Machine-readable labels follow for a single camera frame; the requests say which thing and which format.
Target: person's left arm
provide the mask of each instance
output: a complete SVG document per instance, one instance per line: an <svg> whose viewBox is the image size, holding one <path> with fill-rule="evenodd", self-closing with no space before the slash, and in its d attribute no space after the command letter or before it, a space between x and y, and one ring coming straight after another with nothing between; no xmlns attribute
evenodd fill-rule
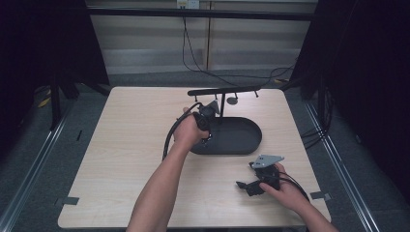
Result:
<svg viewBox="0 0 410 232"><path fill-rule="evenodd" d="M174 144L148 180L135 202L127 231L166 231L174 208L179 180L190 148L208 132L201 131L193 116L174 132Z"/></svg>

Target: forearm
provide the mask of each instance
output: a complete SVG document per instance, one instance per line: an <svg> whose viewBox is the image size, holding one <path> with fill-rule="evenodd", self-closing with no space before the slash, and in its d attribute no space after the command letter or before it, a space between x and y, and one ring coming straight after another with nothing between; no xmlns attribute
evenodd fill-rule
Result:
<svg viewBox="0 0 410 232"><path fill-rule="evenodd" d="M189 146L174 144L135 202L128 231L165 231Z"/></svg>
<svg viewBox="0 0 410 232"><path fill-rule="evenodd" d="M302 218L310 232L338 231L313 205L306 202L295 212Z"/></svg>

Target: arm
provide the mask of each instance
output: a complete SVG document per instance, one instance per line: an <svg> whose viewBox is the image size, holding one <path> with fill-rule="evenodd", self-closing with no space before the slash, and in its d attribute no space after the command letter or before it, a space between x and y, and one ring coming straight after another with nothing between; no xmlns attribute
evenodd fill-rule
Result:
<svg viewBox="0 0 410 232"><path fill-rule="evenodd" d="M178 126L173 135L175 141L168 155L135 202L127 231L166 231L185 158L201 137L208 137L208 132L201 131L191 115Z"/></svg>
<svg viewBox="0 0 410 232"><path fill-rule="evenodd" d="M285 173L283 165L276 163L275 166L278 168L279 172ZM280 174L280 177L287 178L283 174ZM270 195L274 196L274 198L276 198L284 207L298 214L305 222L310 232L338 231L292 184L280 181L280 190L276 190L264 183L261 183L260 187Z"/></svg>

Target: light wood tabletop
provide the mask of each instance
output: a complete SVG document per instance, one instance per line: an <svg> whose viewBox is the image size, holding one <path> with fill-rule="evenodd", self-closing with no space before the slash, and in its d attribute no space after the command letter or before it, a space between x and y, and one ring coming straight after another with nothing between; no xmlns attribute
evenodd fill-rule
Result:
<svg viewBox="0 0 410 232"><path fill-rule="evenodd" d="M136 198L161 163L164 140L195 88L116 87L106 102L69 197L58 219L63 228L124 228ZM303 225L268 194L249 197L236 181L256 181L248 163L258 155L284 156L281 162L307 194L320 191L284 94L263 89L238 93L224 116L245 117L262 130L259 148L247 156L189 153L184 164L170 228L286 227ZM198 96L207 104L214 96ZM311 200L327 218L324 199Z"/></svg>

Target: horizontal black bar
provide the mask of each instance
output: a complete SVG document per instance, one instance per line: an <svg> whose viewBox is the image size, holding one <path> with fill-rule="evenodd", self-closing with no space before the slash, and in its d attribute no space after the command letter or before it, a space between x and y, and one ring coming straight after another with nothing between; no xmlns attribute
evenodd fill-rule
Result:
<svg viewBox="0 0 410 232"><path fill-rule="evenodd" d="M182 9L141 9L115 7L88 7L80 8L34 8L38 14L88 14L88 15L128 15L128 16L171 16L171 17L211 17L211 18L243 18L243 19L273 19L313 21L319 16L316 14L268 13L268 12L239 12L216 10L182 10Z"/></svg>
<svg viewBox="0 0 410 232"><path fill-rule="evenodd" d="M260 85L247 86L247 87L219 88L219 89L200 89L200 90L189 90L188 96L242 93L242 92L252 92L252 91L258 91L258 90L260 90Z"/></svg>

